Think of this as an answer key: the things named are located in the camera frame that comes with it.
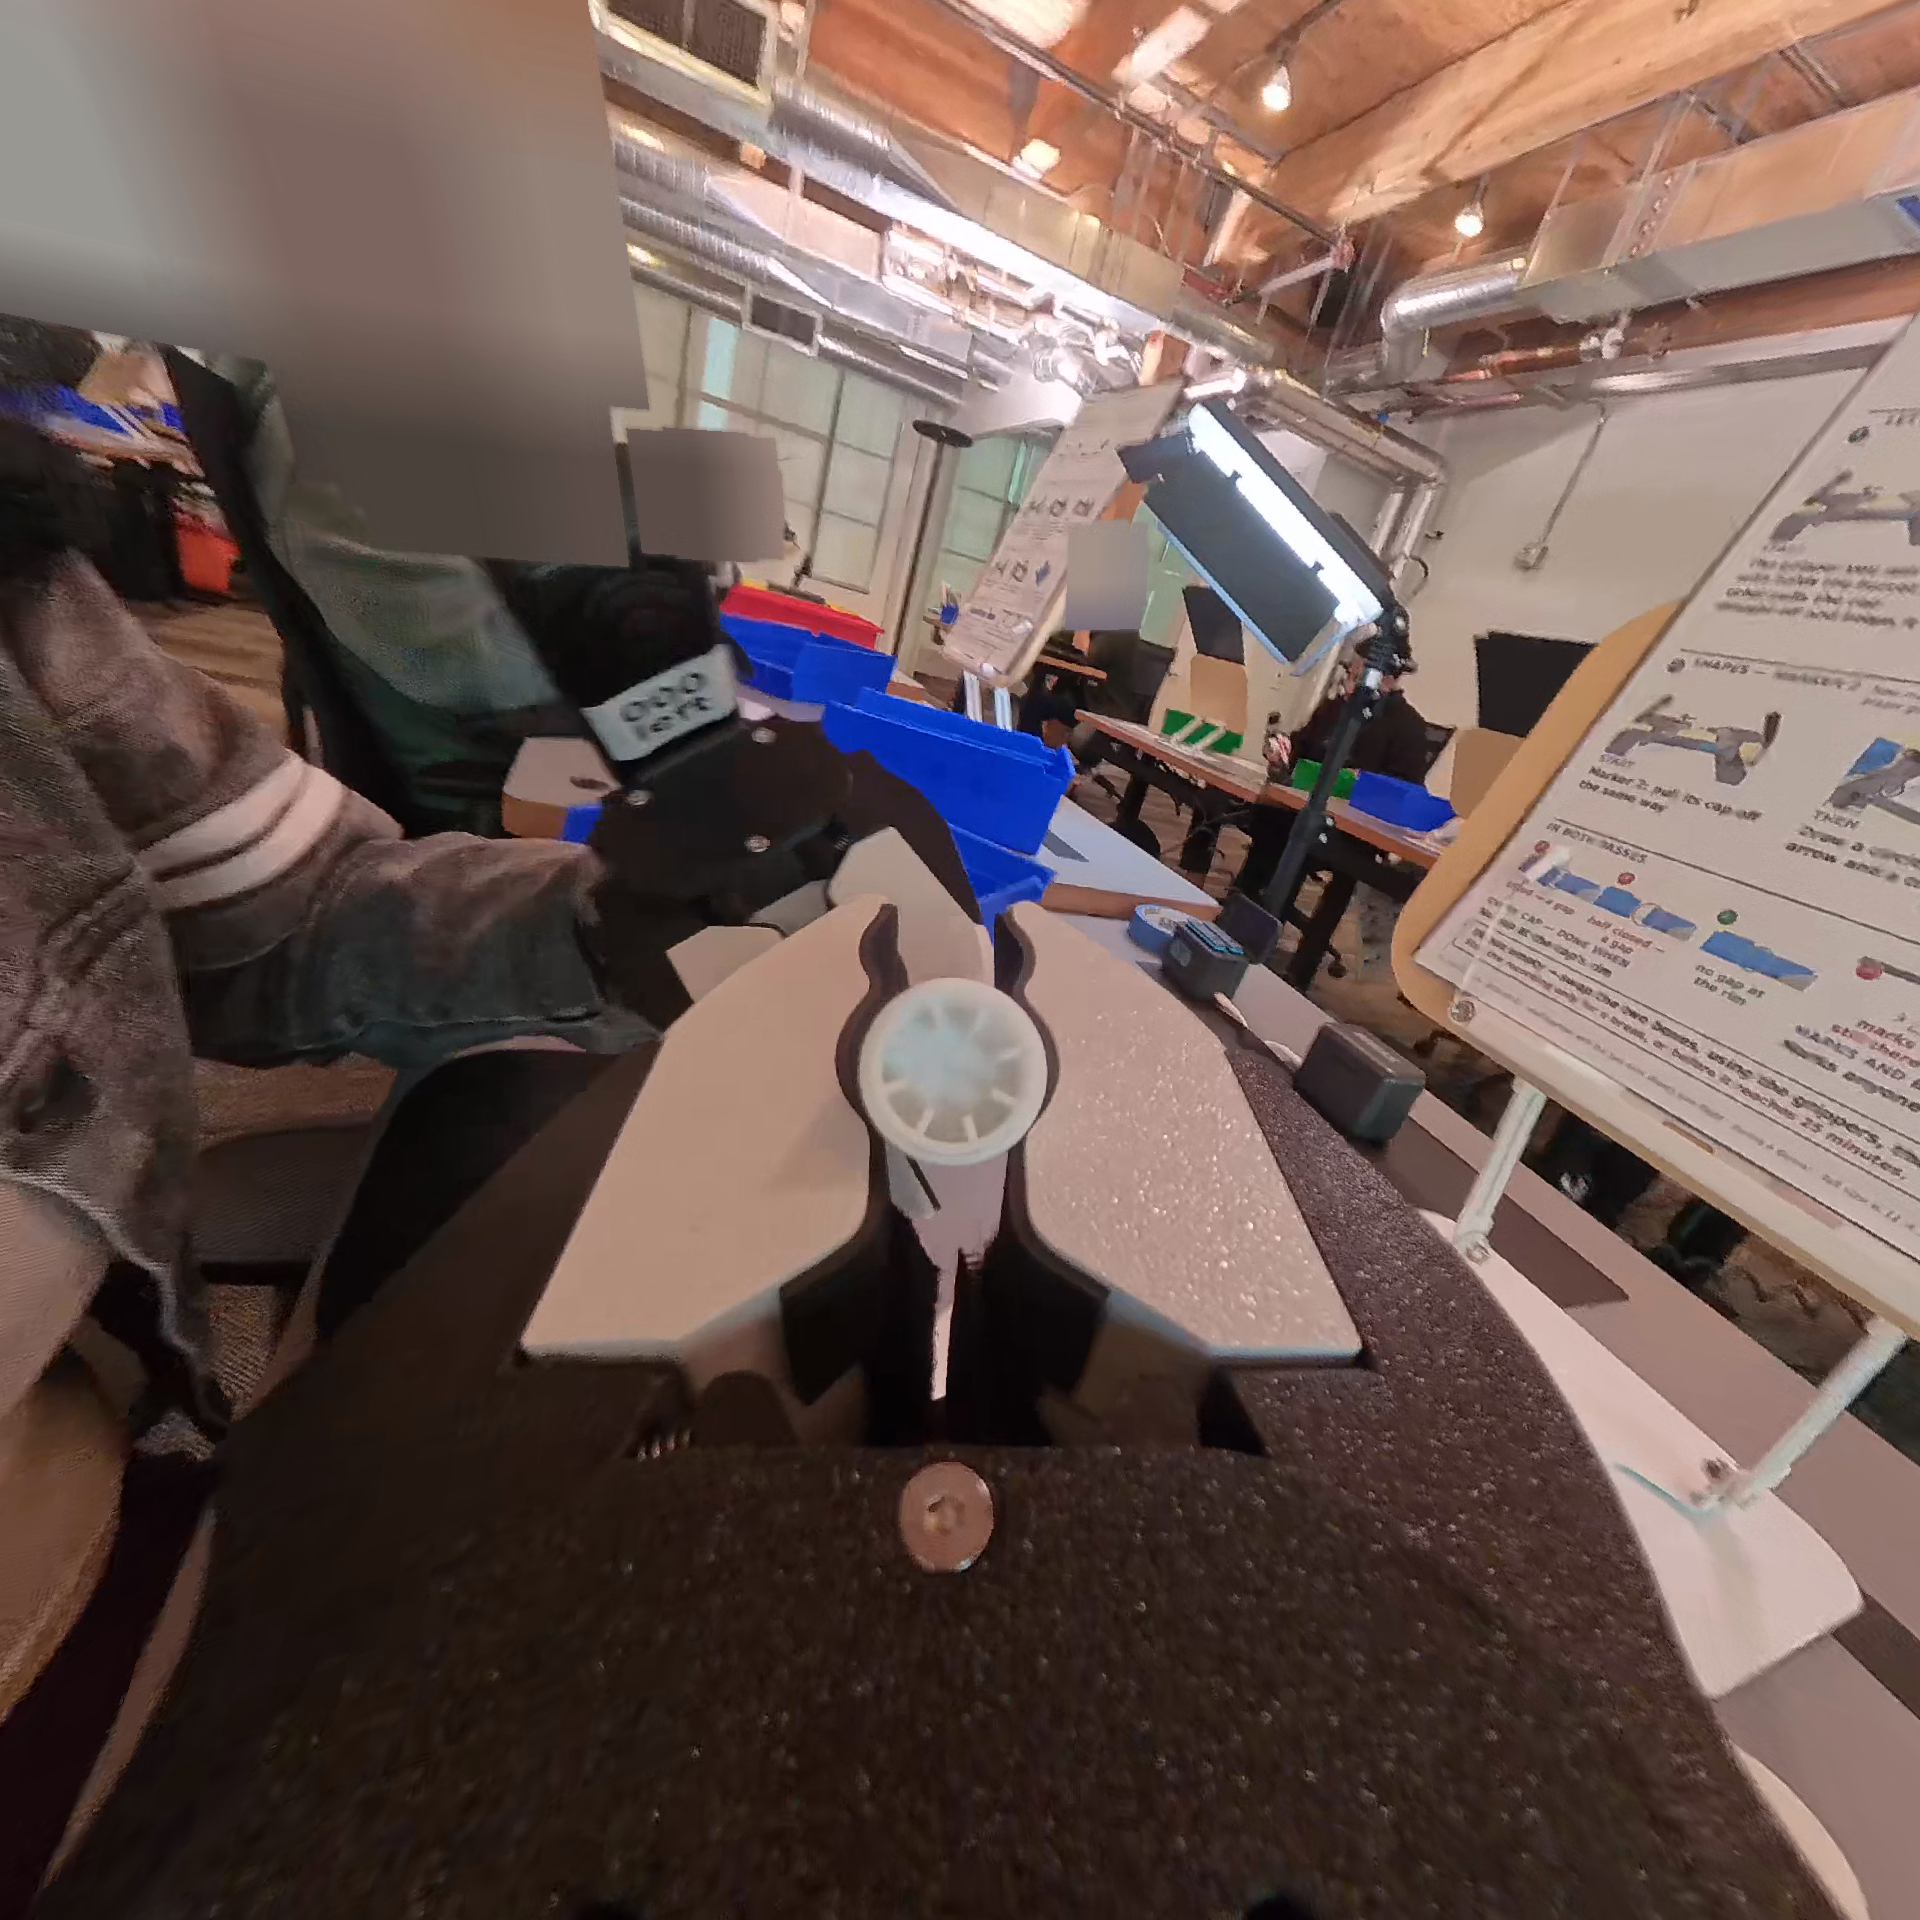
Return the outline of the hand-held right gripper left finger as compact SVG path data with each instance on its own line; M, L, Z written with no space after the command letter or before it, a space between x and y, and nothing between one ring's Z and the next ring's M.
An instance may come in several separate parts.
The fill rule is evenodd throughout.
M682 1392L752 1369L789 1415L925 1415L937 1259L853 1102L900 983L896 906L826 906L721 975L656 1035L519 1358L674 1363Z

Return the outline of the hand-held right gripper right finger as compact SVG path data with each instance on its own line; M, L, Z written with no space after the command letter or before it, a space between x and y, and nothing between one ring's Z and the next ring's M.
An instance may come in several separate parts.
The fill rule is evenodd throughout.
M1226 1369L1352 1369L1365 1330L1219 1029L1053 906L999 937L1053 1070L978 1269L999 1383L1041 1414L1198 1414Z

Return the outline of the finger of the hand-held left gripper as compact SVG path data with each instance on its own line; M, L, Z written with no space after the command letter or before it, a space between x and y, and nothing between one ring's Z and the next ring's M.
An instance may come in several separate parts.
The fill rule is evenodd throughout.
M826 958L864 971L883 1000L925 983L993 983L984 923L896 836L864 836L826 873Z
M664 950L664 963L674 963L682 1003L701 1003L779 940L789 940L789 932L775 932L775 923L708 923L708 932L679 937Z

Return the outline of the black whiteboard marker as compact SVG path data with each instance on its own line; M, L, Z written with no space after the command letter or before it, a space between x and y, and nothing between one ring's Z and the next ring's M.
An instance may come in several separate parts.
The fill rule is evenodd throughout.
M1046 1092L1041 1019L978 975L890 1000L853 1052L871 1128L914 1167L1003 1162L1041 1128Z

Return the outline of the white whiteboard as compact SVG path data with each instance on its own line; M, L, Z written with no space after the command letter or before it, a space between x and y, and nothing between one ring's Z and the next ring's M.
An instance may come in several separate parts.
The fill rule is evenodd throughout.
M1920 1911L1920 1785L1909 1749L1877 1767L1736 1738L1736 1759L1839 1911Z

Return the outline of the person's left forearm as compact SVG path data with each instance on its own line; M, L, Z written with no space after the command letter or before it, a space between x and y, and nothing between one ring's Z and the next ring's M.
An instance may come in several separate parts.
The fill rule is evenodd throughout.
M7 1052L67 1019L221 1062L631 1052L592 894L592 847L407 839L81 557L7 584Z

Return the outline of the black boxy object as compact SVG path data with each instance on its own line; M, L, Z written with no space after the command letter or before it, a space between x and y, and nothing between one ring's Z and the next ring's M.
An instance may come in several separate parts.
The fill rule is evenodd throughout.
M1313 1025L1292 1085L1357 1148L1398 1141L1398 1128L1425 1102L1425 1070L1398 1045L1344 1019Z

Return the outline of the wooden office desk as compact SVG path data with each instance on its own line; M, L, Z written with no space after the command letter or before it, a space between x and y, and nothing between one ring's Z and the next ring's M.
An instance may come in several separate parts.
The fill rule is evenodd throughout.
M1215 873L1219 827L1241 827L1246 817L1304 817L1309 807L1309 794L1272 786L1261 763L1187 752L1180 742L1168 742L1155 726L1107 721L1107 715L1078 715L1078 726L1099 730L1092 763L1113 763L1124 774L1113 827L1142 827L1149 794L1168 794L1187 817L1171 859L1194 880ZM1357 873L1377 873L1377 870L1419 870L1425 873L1455 839L1461 839L1461 821L1398 827L1398 821L1377 821L1352 799L1329 799L1324 870L1357 859Z

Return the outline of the white hanging sign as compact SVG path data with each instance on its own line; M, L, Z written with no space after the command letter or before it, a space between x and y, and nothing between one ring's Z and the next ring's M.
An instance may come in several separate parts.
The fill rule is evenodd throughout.
M1099 522L1124 488L1118 450L1155 441L1180 409L1180 377L1092 395L1041 458L1014 526L965 596L945 661L965 681L1020 683L1063 613L1071 526Z

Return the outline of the black studio light panel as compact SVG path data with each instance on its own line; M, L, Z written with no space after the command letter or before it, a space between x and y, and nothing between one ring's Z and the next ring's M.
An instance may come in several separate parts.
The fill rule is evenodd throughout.
M1226 409L1124 441L1118 466L1261 654L1304 664L1365 628L1412 636L1382 561Z

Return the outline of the white table sign stand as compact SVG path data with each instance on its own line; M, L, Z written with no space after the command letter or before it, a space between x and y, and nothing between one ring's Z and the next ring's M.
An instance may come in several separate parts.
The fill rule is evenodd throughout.
M1512 1070L1485 1175L1433 1228L1574 1404L1700 1698L1858 1612L1775 1485L1911 1343L1911 370L1909 327L1690 602L1594 642L1390 950L1407 1000ZM1868 1306L1758 1468L1492 1253L1537 1109Z

